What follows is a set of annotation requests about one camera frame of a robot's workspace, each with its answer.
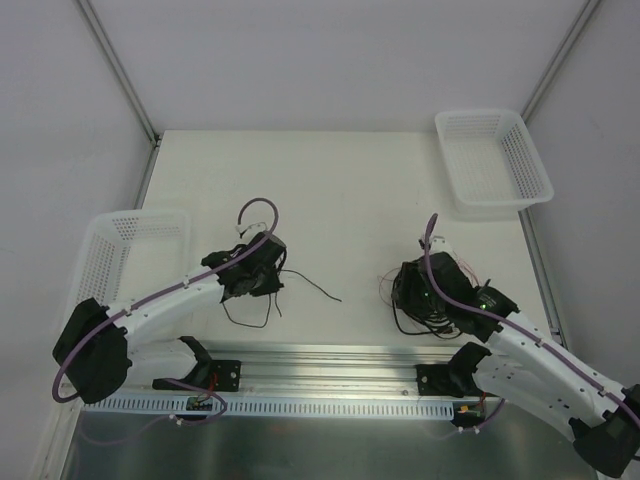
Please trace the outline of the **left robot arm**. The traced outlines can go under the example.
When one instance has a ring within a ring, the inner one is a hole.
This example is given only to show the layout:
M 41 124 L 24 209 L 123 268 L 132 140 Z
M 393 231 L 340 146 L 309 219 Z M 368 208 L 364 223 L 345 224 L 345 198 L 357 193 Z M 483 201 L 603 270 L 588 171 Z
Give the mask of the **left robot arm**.
M 98 403 L 126 383 L 155 390 L 210 390 L 220 384 L 218 363 L 191 335 L 159 341 L 153 334 L 194 311 L 251 295 L 268 296 L 282 286 L 278 275 L 287 247 L 258 232 L 230 251 L 212 252 L 185 279 L 122 306 L 80 302 L 53 348 L 75 397 Z

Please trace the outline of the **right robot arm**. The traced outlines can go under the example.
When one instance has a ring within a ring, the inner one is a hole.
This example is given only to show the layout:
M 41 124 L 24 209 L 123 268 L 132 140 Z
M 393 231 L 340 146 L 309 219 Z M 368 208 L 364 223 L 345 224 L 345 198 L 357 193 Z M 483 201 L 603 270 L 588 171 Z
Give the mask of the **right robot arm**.
M 610 478 L 638 458 L 638 386 L 625 387 L 580 361 L 499 290 L 472 285 L 448 253 L 403 263 L 391 305 L 427 334 L 471 338 L 447 362 L 417 365 L 421 394 L 497 396 L 555 428 Z

